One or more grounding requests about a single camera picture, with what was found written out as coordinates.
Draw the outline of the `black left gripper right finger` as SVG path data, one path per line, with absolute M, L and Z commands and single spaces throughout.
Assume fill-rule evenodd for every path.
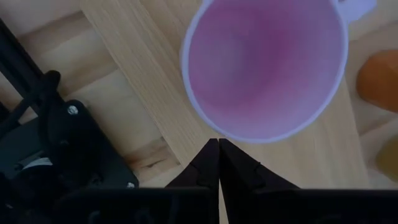
M 220 151 L 222 152 L 222 160 L 229 166 L 230 173 L 234 171 L 237 178 L 251 190 L 298 188 L 295 184 L 263 166 L 227 139 L 220 139 Z

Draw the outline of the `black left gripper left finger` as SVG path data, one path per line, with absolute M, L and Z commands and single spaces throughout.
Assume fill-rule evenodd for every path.
M 206 187 L 218 190 L 220 145 L 210 139 L 167 187 Z

